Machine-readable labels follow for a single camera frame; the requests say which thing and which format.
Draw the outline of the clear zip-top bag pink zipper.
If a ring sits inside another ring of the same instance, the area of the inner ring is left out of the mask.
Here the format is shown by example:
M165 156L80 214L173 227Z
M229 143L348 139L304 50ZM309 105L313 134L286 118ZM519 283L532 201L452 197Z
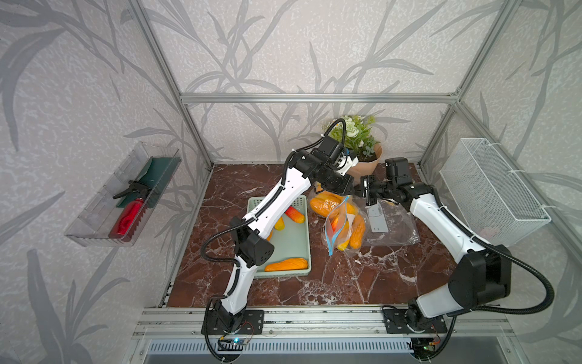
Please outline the clear zip-top bag pink zipper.
M334 194L324 189L319 182L315 183L312 192L309 193L309 208L323 218L358 215L360 212L352 196Z

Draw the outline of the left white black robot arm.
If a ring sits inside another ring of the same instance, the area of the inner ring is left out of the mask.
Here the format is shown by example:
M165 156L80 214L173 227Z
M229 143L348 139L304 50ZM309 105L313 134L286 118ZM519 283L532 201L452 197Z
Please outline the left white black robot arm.
M358 163L359 159L347 155L346 151L292 151L284 163L279 182L260 204L243 218L233 218L229 229L211 236L202 244L200 253L204 260L233 266L224 294L212 297L207 304L207 308L224 324L232 325L242 318L255 274L275 250L267 237L279 218L316 182L335 194L347 195L353 184L353 176L348 174L348 170ZM232 235L235 257L220 258L207 254L210 243L225 234Z

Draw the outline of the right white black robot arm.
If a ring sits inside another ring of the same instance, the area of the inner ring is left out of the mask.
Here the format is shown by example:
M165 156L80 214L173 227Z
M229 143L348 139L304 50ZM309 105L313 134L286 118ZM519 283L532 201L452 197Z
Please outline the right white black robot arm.
M441 315L454 317L473 311L533 315L553 304L556 296L553 285L541 272L512 256L506 246L494 246L473 232L443 204L435 187L424 183L395 185L389 180L365 176L356 187L356 195L365 198L369 206L378 200L400 204L433 232L456 262L445 285L409 303L406 315L410 323L421 324ZM542 284L544 298L525 308L492 306L492 302L511 293L514 266Z

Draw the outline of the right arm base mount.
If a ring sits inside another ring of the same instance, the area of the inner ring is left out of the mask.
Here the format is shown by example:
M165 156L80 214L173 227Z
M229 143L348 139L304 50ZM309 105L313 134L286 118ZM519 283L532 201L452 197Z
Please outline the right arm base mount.
M447 324L442 316L425 318L415 308L399 309L395 306L384 305L381 307L383 323L388 334L446 334Z

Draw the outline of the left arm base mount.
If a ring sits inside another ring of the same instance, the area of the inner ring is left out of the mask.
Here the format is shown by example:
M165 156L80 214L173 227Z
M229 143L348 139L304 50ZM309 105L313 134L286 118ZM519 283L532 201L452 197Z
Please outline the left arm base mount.
M260 309L246 309L236 315L224 310L210 310L205 314L201 332L203 335L260 335L264 323L265 311Z

